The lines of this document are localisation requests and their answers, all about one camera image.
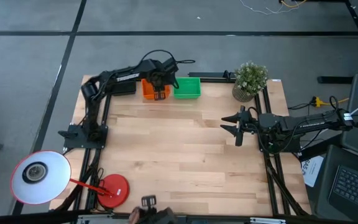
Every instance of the green leaves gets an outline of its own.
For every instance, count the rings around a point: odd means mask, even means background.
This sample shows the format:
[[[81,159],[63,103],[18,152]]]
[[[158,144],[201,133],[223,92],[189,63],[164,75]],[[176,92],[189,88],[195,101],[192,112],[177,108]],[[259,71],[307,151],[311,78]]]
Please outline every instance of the green leaves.
[[[242,64],[239,69],[234,70],[236,76],[236,88],[256,95],[266,87],[267,69],[265,66],[256,65],[253,62]]]

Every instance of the desk lamp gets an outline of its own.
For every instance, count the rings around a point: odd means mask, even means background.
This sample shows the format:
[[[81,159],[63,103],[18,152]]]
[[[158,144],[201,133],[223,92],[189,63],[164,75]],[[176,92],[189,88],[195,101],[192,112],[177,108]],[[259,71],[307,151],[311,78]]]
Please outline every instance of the desk lamp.
[[[69,182],[87,187],[98,193],[99,203],[114,208],[125,202],[129,195],[129,184],[125,177],[111,174],[94,187],[71,177],[69,161],[54,151],[33,153],[16,166],[11,176],[11,192],[20,202],[37,205],[59,196]]]

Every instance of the wooden table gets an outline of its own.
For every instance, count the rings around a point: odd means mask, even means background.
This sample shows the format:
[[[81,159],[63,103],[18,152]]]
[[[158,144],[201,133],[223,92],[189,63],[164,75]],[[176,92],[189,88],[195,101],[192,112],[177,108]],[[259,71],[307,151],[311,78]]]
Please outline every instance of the wooden table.
[[[83,82],[90,76],[84,76]],[[121,174],[131,192],[127,201],[114,209],[130,213],[145,195],[157,196],[157,208],[171,207],[175,213],[197,215],[272,215],[264,158],[257,136],[246,133],[241,147],[219,127],[221,118],[236,113],[240,105],[255,106],[252,100],[241,103],[232,97],[232,83],[202,83],[201,96],[193,100],[146,100],[140,82],[135,95],[112,97],[107,125],[106,147],[99,167],[104,176]],[[268,81],[272,112],[288,115],[280,80]],[[80,93],[73,122],[84,116],[85,102]],[[80,176],[84,149],[74,149],[66,157],[71,178]],[[285,183],[296,201],[310,212],[299,161],[281,153]],[[50,204],[58,207],[74,188],[66,190]],[[278,208],[282,209],[276,187]],[[85,205],[84,190],[80,208]]]

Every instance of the green bin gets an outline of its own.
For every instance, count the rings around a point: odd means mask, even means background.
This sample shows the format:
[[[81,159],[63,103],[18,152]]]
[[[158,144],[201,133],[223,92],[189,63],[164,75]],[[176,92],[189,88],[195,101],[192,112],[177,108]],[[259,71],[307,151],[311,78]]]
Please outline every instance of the green bin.
[[[201,95],[200,78],[177,78],[179,88],[173,89],[173,95],[178,99],[194,99]]]

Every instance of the gray floor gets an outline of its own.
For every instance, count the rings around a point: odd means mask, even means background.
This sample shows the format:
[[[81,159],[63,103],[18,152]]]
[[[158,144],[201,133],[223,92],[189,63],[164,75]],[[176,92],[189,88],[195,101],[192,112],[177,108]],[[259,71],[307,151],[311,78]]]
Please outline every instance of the gray floor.
[[[254,9],[277,10],[273,0],[243,0]],[[80,0],[0,0],[0,30],[71,30]],[[358,13],[358,1],[353,2]],[[308,2],[289,13],[262,15],[238,0],[88,1],[79,30],[357,30],[344,4]],[[9,178],[35,138],[68,37],[0,37],[0,215],[12,208]],[[77,37],[68,61],[42,149],[61,151],[57,131],[71,121],[84,74],[135,65],[153,49],[171,51],[188,72],[233,70],[252,60],[266,65],[271,78],[283,80],[288,105],[346,98],[349,85],[320,85],[320,75],[352,76],[358,72],[358,38],[137,36]],[[155,54],[157,59],[166,55]],[[318,113],[324,109],[312,109]],[[307,110],[292,111],[294,116]],[[44,212],[48,205],[25,206],[24,213]]]

